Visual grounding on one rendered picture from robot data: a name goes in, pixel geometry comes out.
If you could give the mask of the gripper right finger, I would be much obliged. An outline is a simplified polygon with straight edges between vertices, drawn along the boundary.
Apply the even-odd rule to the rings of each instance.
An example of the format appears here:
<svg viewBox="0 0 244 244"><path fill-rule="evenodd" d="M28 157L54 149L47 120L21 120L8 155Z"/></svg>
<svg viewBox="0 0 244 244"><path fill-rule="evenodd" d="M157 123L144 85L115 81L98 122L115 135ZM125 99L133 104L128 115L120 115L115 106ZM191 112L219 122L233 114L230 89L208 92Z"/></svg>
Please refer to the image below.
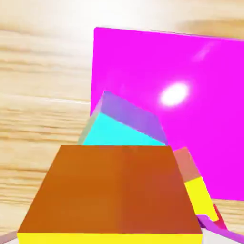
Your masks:
<svg viewBox="0 0 244 244"><path fill-rule="evenodd" d="M206 215L197 218L203 233L202 244L244 244L244 235L218 227Z"/></svg>

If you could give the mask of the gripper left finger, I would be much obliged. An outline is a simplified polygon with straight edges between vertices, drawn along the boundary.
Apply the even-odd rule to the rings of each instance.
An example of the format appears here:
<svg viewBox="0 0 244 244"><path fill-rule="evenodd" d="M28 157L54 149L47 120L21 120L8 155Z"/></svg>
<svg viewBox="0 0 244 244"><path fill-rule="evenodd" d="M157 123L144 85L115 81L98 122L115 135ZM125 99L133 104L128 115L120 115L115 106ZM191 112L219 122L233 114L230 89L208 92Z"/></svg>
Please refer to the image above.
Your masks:
<svg viewBox="0 0 244 244"><path fill-rule="evenodd" d="M13 231L0 236L0 244L5 244L17 238L17 231Z"/></svg>

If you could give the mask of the small yellow cube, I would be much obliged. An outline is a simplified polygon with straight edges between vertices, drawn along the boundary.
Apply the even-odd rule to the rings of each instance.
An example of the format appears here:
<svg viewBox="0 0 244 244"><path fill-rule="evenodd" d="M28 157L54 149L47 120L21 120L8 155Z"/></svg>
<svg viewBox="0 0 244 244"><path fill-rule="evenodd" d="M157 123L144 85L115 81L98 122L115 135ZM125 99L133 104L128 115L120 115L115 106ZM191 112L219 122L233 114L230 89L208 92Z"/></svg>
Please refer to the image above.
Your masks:
<svg viewBox="0 0 244 244"><path fill-rule="evenodd" d="M170 146L63 145L19 244L202 244Z"/></svg>
<svg viewBox="0 0 244 244"><path fill-rule="evenodd" d="M184 185L196 215L206 215L212 221L219 220L203 177L186 147L174 152Z"/></svg>

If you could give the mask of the small red cube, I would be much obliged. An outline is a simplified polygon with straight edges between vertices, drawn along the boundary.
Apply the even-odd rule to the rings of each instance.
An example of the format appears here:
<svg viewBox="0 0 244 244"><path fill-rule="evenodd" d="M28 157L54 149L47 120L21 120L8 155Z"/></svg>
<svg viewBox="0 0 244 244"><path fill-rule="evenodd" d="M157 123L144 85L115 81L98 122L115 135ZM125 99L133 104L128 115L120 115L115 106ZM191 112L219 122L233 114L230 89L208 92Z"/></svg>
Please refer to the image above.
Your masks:
<svg viewBox="0 0 244 244"><path fill-rule="evenodd" d="M219 228L227 230L227 226L226 226L226 224L224 223L224 220L223 220L223 218L222 218L222 216L221 216L221 214L220 214L220 212L219 212L219 210L218 210L218 208L217 208L217 205L214 204L213 206L214 206L215 211L216 211L217 216L218 216L218 220L215 221L214 223L215 223Z"/></svg>

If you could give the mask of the small cyan cube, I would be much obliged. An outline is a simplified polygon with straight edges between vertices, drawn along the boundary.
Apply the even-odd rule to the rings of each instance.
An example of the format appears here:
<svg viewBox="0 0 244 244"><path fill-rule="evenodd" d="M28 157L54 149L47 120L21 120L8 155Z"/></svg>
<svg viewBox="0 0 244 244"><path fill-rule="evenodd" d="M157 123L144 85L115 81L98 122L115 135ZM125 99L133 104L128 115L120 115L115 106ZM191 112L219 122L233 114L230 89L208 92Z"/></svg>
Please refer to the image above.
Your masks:
<svg viewBox="0 0 244 244"><path fill-rule="evenodd" d="M153 113L104 91L78 140L78 145L167 145Z"/></svg>

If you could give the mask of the large magenta box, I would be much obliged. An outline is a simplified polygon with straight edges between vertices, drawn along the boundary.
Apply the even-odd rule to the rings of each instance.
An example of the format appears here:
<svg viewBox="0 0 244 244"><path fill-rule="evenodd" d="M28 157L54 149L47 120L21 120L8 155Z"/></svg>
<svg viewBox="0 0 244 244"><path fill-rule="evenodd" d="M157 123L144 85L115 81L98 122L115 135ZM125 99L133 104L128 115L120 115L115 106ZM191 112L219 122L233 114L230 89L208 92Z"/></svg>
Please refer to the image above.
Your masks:
<svg viewBox="0 0 244 244"><path fill-rule="evenodd" d="M244 41L97 27L91 109L105 90L159 118L212 198L244 201Z"/></svg>

